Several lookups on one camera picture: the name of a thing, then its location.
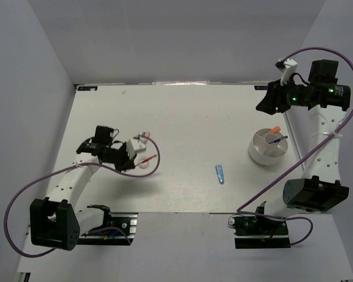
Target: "wire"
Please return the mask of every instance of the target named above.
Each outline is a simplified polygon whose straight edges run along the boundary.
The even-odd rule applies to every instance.
[[[10,200],[8,206],[6,207],[6,210],[5,210],[5,214],[4,214],[4,234],[5,234],[5,237],[9,243],[9,245],[11,245],[12,249],[22,255],[23,257],[28,257],[28,258],[36,258],[36,257],[42,257],[46,254],[49,254],[50,252],[54,251],[55,249],[50,249],[48,251],[45,251],[44,253],[39,253],[39,254],[28,254],[28,253],[25,253],[23,252],[22,250],[20,250],[16,245],[15,243],[13,242],[12,238],[11,238],[11,235],[9,233],[9,229],[8,229],[8,218],[9,218],[9,212],[11,211],[11,207],[13,206],[15,200],[19,197],[19,195],[21,195],[25,190],[27,190],[28,188],[30,188],[31,186],[43,181],[43,180],[46,180],[46,179],[49,179],[50,177],[52,176],[55,176],[55,175],[58,175],[60,173],[63,173],[63,172],[67,172],[69,170],[73,170],[73,169],[76,169],[77,167],[81,167],[81,166],[99,166],[99,167],[103,167],[105,169],[108,169],[112,172],[115,172],[117,174],[120,174],[120,175],[123,175],[123,176],[129,176],[129,177],[137,177],[137,178],[142,178],[142,177],[147,177],[147,176],[150,176],[152,175],[153,173],[155,173],[159,167],[159,163],[161,161],[161,157],[160,157],[160,152],[159,152],[159,148],[157,146],[157,144],[150,138],[150,137],[145,137],[145,136],[142,136],[143,138],[147,138],[150,142],[152,142],[152,144],[155,146],[155,149],[157,151],[157,154],[158,154],[158,160],[157,160],[157,164],[155,166],[155,168],[147,173],[147,174],[143,174],[143,175],[134,175],[134,174],[128,174],[128,173],[123,173],[123,172],[120,172],[119,170],[116,170],[116,169],[113,169],[112,167],[109,167],[105,164],[101,164],[101,163],[92,163],[92,162],[86,162],[86,163],[80,163],[77,165],[73,165],[73,166],[68,166],[64,169],[61,169],[61,170],[58,170],[56,172],[52,172],[48,175],[45,175],[45,176],[42,176],[32,182],[30,182],[29,184],[25,185],[23,188],[21,188],[14,196],[13,198]]]
[[[232,215],[228,218],[228,225],[229,225],[230,227],[234,227],[234,224],[230,224],[230,223],[229,223],[230,219],[231,219],[233,216],[241,216],[241,217],[244,217],[244,216],[241,215],[241,214],[232,214]]]
[[[112,143],[111,143],[110,147],[112,146],[112,144],[114,144],[115,138],[116,138],[116,137],[119,135],[119,133],[120,133],[120,130],[117,129],[117,128],[114,129],[114,132],[115,132],[115,131],[117,131],[117,134],[115,134],[115,135],[112,137]]]
[[[123,232],[123,230],[121,230],[120,228],[117,228],[117,227],[104,227],[104,228],[101,228],[101,229],[96,229],[96,230],[90,230],[88,232],[88,234],[95,234],[95,233],[100,233],[102,231],[105,231],[105,230],[116,230],[118,231],[119,233],[121,233],[123,235],[123,237],[127,240],[128,244],[131,245],[131,241],[130,239],[128,238],[128,236]]]
[[[298,51],[295,51],[294,53],[291,53],[289,56],[287,56],[285,59],[282,60],[282,62],[285,62],[288,58],[301,53],[303,51],[308,51],[308,50],[321,50],[321,51],[327,51],[329,53],[333,53],[339,57],[341,57],[344,61],[346,61],[349,64],[349,67],[352,69],[353,71],[353,63],[346,57],[344,56],[342,53],[337,52],[335,50],[332,49],[328,49],[328,48],[324,48],[324,47],[308,47],[308,48],[304,48],[304,49],[300,49]],[[344,121],[335,129],[334,133],[331,133],[327,136],[327,138],[325,138],[321,143],[319,143],[315,148],[313,148],[310,152],[307,153],[306,156],[304,156],[300,161],[298,161],[295,165],[293,165],[292,167],[290,167],[286,172],[284,172],[282,175],[280,175],[279,177],[277,177],[273,182],[271,182],[267,187],[265,187],[263,190],[261,190],[259,193],[257,193],[254,197],[252,197],[251,199],[249,199],[246,203],[244,203],[242,206],[240,206],[237,209],[237,212],[241,212],[242,209],[244,209],[245,207],[247,207],[249,204],[251,204],[253,201],[255,201],[257,198],[259,198],[261,195],[263,195],[265,192],[267,192],[270,188],[272,188],[273,186],[275,186],[281,179],[283,179],[286,175],[288,175],[289,173],[291,173],[293,170],[295,170],[298,166],[300,166],[301,164],[303,164],[309,157],[311,157],[314,153],[316,153],[318,150],[320,150],[324,145],[326,145],[334,136],[336,133],[340,132],[340,130],[347,125],[347,123],[352,119],[353,117],[353,109],[351,110],[351,112],[349,113],[349,115],[347,116],[346,119],[344,119]]]
[[[310,83],[308,83],[307,81],[304,80],[304,78],[302,77],[302,75],[300,75],[298,72],[295,72],[293,73],[289,79],[294,79],[294,76],[298,75],[299,78],[302,80],[302,82],[305,84],[305,85],[310,85]]]
[[[104,237],[104,240],[109,239],[110,237],[114,236],[115,234],[119,233],[119,231],[114,231],[111,234],[108,234],[107,236]]]
[[[270,218],[270,219],[280,219],[280,220],[283,220],[283,221],[290,221],[290,220],[297,220],[297,219],[302,219],[302,220],[306,220],[308,221],[308,223],[310,224],[310,229],[308,230],[308,233],[300,240],[296,241],[296,242],[293,242],[293,243],[290,243],[288,246],[295,246],[299,243],[302,243],[303,241],[305,241],[312,233],[313,229],[314,229],[314,224],[313,222],[311,221],[311,219],[307,218],[307,217],[304,217],[304,216],[295,216],[295,217],[289,217],[289,218],[284,218],[284,217],[281,217],[281,216],[270,216],[268,214],[262,214],[262,213],[252,213],[250,211],[242,211],[242,212],[239,212],[238,214],[233,214],[232,216],[234,215],[241,215],[241,214],[251,214],[253,216],[261,216],[261,217],[267,217],[267,218]]]
[[[272,231],[272,234],[271,234],[268,238],[261,239],[261,241],[267,242],[267,241],[269,241],[270,239],[272,239],[275,235],[276,235],[276,229],[274,229],[274,230]]]

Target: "white bowl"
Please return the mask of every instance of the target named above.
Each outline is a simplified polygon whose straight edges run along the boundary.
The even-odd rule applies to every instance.
[[[268,133],[270,130],[270,128],[258,130],[248,146],[248,152],[252,159],[264,166],[277,164],[288,151],[287,139],[269,144],[269,142],[284,136],[281,132],[276,134]]]

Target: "blue object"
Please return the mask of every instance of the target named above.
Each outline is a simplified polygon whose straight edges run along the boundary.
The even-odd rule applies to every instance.
[[[114,236],[114,235],[117,234],[117,233],[119,233],[119,231],[118,231],[118,230],[115,230],[115,231],[112,232],[109,236],[107,236],[107,238],[110,238],[110,237]]]
[[[255,85],[254,86],[255,90],[268,90],[268,86],[267,85]]]
[[[280,137],[279,139],[273,140],[271,143],[268,143],[268,144],[277,143],[277,142],[280,142],[281,140],[284,140],[287,138],[288,138],[287,136],[283,136],[283,137]]]
[[[216,165],[216,173],[218,177],[218,182],[220,184],[224,184],[225,183],[224,171],[222,170],[222,166],[220,164]]]

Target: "blue clip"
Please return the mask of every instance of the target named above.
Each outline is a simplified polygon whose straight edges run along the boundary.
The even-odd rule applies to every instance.
[[[222,170],[222,166],[220,164],[216,165],[216,173],[218,177],[218,182],[220,184],[224,184],[225,183],[224,171]]]

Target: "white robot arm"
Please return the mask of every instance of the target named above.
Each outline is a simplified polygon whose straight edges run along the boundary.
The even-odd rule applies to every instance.
[[[307,106],[309,109],[311,135],[309,150],[320,144],[330,133],[334,132],[344,120],[349,108],[350,88],[337,85],[335,78],[338,62],[321,60],[312,63],[307,86],[296,85],[293,80],[297,63],[287,60],[280,83],[271,82],[273,96],[266,98],[257,109],[273,114],[284,112],[290,106]],[[266,108],[270,100],[275,102]],[[289,217],[302,212],[327,211],[348,195],[348,188],[340,185],[338,169],[339,138],[335,135],[321,150],[312,155],[307,163],[301,179],[289,180],[285,184],[283,195],[264,203],[264,214]]]
[[[111,147],[114,130],[97,126],[95,136],[77,150],[73,164],[76,169],[65,173],[58,185],[44,199],[35,199],[30,206],[31,240],[34,245],[72,250],[80,234],[98,227],[107,227],[109,208],[91,205],[75,212],[77,201],[97,172],[99,166],[79,166],[79,163],[112,163],[119,171],[133,169],[134,159],[146,150],[140,138],[131,138],[119,149]]]
[[[309,147],[316,148],[335,132],[349,108],[350,88],[337,85],[335,78],[338,62],[314,61],[309,82],[295,73],[297,63],[292,59],[276,66],[283,71],[281,79],[268,84],[267,94],[256,109],[273,115],[284,113],[291,106],[307,107],[312,131]],[[295,84],[295,75],[300,76],[304,85]],[[285,218],[298,213],[325,212],[348,197],[349,188],[341,185],[338,170],[339,137],[334,133],[308,159],[302,177],[288,180],[282,195],[263,202],[255,216],[238,216],[229,223],[236,230],[237,249],[290,247]]]

